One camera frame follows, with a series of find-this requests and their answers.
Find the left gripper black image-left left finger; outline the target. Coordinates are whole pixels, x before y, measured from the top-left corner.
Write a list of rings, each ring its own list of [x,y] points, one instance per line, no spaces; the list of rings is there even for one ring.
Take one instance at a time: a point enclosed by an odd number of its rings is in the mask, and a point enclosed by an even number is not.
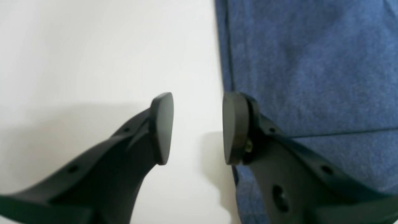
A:
[[[151,106],[36,185],[1,195],[1,216],[24,224],[129,224],[145,176],[169,158],[174,100]]]

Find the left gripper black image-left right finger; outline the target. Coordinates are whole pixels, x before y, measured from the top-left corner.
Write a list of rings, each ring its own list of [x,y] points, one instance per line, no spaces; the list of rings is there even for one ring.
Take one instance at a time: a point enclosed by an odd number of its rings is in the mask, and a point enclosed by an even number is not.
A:
[[[253,173],[271,224],[397,221],[397,196],[364,186],[286,137],[248,95],[224,93],[223,141],[226,164]]]

